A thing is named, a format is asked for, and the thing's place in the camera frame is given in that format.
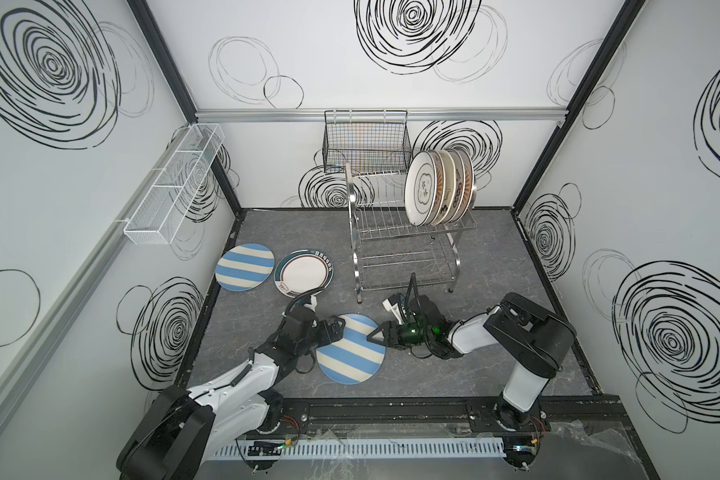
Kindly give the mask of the white plate flower outline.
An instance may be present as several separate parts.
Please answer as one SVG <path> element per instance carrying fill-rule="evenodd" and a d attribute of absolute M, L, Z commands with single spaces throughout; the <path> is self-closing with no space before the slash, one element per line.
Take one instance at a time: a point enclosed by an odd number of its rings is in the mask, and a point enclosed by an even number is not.
<path fill-rule="evenodd" d="M 438 174 L 429 152 L 419 152 L 412 161 L 405 182 L 404 203 L 409 222 L 424 225 L 432 213 Z"/>

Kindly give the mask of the red character plate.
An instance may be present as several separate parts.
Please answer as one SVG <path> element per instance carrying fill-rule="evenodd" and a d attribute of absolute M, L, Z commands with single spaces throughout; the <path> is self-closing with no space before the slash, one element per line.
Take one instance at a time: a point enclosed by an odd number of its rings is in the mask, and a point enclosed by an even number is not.
<path fill-rule="evenodd" d="M 453 215 L 451 221 L 455 222 L 461 218 L 466 209 L 466 201 L 469 197 L 472 181 L 472 167 L 469 157 L 461 150 L 452 150 L 451 156 L 457 171 L 456 194 L 453 202 Z"/>

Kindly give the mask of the cream floral plate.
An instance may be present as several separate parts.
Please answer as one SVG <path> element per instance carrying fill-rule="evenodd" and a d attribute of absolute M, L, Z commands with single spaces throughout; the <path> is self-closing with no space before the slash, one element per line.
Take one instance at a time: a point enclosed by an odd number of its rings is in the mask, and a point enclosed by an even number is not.
<path fill-rule="evenodd" d="M 443 195 L 443 204 L 440 211 L 440 223 L 444 223 L 451 209 L 451 204 L 455 195 L 456 167 L 453 157 L 448 151 L 442 150 L 440 152 L 440 157 L 443 163 L 443 170 L 445 174 L 445 189 Z"/>

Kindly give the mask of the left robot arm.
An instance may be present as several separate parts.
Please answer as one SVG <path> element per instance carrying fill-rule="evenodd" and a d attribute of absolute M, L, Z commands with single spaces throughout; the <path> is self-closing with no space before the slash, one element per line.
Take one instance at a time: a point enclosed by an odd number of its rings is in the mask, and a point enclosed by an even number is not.
<path fill-rule="evenodd" d="M 344 336 L 346 320 L 320 320 L 296 306 L 248 359 L 225 374 L 185 389 L 171 385 L 153 401 L 121 450 L 123 479 L 193 479 L 201 465 L 241 435 L 279 425 L 282 396 L 273 387 L 299 359 Z"/>

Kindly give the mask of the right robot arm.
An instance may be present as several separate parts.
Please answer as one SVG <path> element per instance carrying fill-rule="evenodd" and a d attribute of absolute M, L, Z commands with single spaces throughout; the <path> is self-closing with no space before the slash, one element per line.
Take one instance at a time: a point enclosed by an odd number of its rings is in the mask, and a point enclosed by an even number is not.
<path fill-rule="evenodd" d="M 392 308 L 400 319 L 376 327 L 366 336 L 369 342 L 397 350 L 423 345 L 442 360 L 492 346 L 512 356 L 515 366 L 494 407 L 497 423 L 508 431 L 518 431 L 540 416 L 538 398 L 562 370 L 577 336 L 567 319 L 514 292 L 459 321 L 447 319 L 429 297 L 413 292 Z"/>

